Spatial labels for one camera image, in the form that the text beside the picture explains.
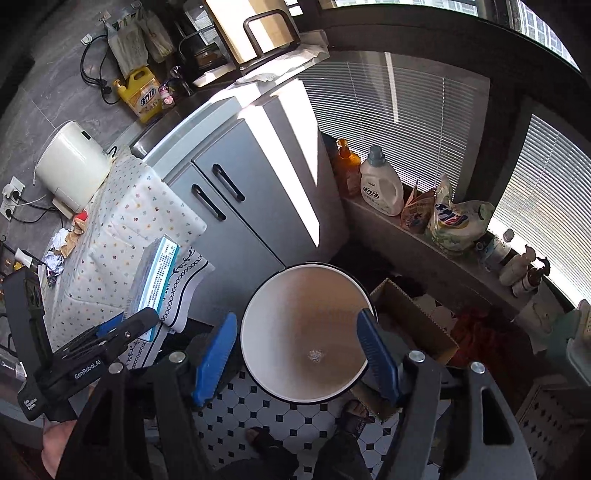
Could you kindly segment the person's left hand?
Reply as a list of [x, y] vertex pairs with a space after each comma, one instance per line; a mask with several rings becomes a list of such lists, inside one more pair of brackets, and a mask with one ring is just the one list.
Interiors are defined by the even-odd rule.
[[65, 422], [44, 420], [41, 459], [51, 478], [56, 476], [64, 449], [76, 423], [76, 420]]

